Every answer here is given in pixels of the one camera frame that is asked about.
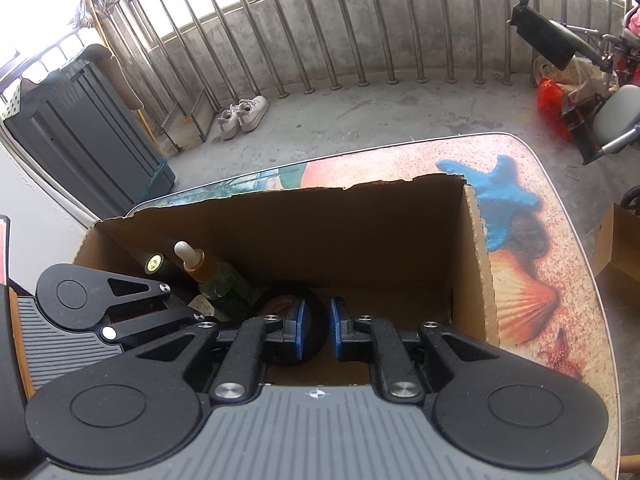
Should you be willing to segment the black cylindrical tube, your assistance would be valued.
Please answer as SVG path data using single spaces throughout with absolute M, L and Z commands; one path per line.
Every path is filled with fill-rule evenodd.
M 151 280 L 167 284 L 171 292 L 185 304 L 198 296 L 198 283 L 162 252 L 148 255 L 143 263 L 143 271 Z

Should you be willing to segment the green dropper bottle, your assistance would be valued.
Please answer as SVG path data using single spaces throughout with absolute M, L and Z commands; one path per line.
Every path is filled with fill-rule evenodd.
M 183 269 L 198 282 L 200 295 L 221 321 L 243 321 L 254 316 L 259 292 L 228 262 L 208 256 L 185 240 L 174 245 Z

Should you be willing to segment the white power adapter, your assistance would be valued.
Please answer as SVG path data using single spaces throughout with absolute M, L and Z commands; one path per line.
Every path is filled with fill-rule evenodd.
M 216 318 L 216 309 L 204 295 L 195 296 L 188 306 L 206 318 Z

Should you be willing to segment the brown cardboard box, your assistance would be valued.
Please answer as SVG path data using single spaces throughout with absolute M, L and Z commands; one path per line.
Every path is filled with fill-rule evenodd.
M 400 330 L 449 325 L 499 340 L 484 226 L 473 189 L 428 174 L 351 188 L 300 188 L 149 208 L 97 223 L 75 263 L 138 275 L 153 252 L 184 240 L 255 286 L 340 296 L 353 314 Z

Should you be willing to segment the dark grey cabinet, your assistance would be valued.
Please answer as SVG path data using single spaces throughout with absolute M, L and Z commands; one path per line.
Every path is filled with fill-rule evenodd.
M 134 116 L 143 105 L 100 44 L 43 81 L 23 78 L 3 125 L 50 177 L 100 219 L 168 194 L 175 174 Z

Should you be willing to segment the left white sneaker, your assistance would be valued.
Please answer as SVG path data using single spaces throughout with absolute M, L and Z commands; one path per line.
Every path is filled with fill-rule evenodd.
M 224 110 L 217 118 L 217 125 L 222 140 L 229 141 L 233 139 L 241 130 L 238 108 L 235 105 L 231 105 Z

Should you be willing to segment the white sneaker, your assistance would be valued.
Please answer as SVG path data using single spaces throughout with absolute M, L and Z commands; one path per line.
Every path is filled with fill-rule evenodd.
M 224 110 L 217 118 L 217 125 L 222 140 L 229 141 L 233 139 L 241 130 L 238 108 L 235 105 L 231 105 Z
M 268 110 L 269 103 L 264 96 L 244 99 L 236 104 L 235 113 L 242 131 L 249 133 L 257 129 Z

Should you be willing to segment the right white sneaker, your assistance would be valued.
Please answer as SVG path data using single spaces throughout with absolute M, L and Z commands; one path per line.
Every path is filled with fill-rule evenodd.
M 235 113 L 242 131 L 249 133 L 257 129 L 268 110 L 269 103 L 264 96 L 244 99 L 236 104 Z

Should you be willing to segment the small cardboard box on floor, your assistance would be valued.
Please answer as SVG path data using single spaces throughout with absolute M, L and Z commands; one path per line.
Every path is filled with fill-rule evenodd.
M 639 217 L 613 204 L 598 229 L 592 270 L 601 290 L 631 307 L 639 307 Z

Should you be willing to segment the metal balcony railing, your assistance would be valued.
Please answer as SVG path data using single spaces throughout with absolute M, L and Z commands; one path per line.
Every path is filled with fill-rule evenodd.
M 205 141 L 230 103 L 470 78 L 510 84 L 534 51 L 518 0 L 1 0 L 1 106 L 90 44 L 118 59 L 138 118 L 166 152 Z M 587 40 L 617 34 L 632 0 L 530 0 Z

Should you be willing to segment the red plastic bag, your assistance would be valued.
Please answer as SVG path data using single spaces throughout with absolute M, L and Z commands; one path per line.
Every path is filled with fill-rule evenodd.
M 560 138 L 572 142 L 573 137 L 562 116 L 562 99 L 566 91 L 548 77 L 537 84 L 537 110 L 546 125 Z

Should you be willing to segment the wheelchair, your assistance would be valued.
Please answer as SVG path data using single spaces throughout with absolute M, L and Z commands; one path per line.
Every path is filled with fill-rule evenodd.
M 585 165 L 639 140 L 639 50 L 617 35 L 552 21 L 529 0 L 508 24 L 537 52 L 534 81 L 559 84 L 562 116 Z

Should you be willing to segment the pink blanket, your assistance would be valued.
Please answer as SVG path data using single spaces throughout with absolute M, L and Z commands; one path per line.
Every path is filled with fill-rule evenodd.
M 640 49 L 640 10 L 635 6 L 629 10 L 623 19 L 623 30 L 620 36 L 631 44 L 631 47 Z

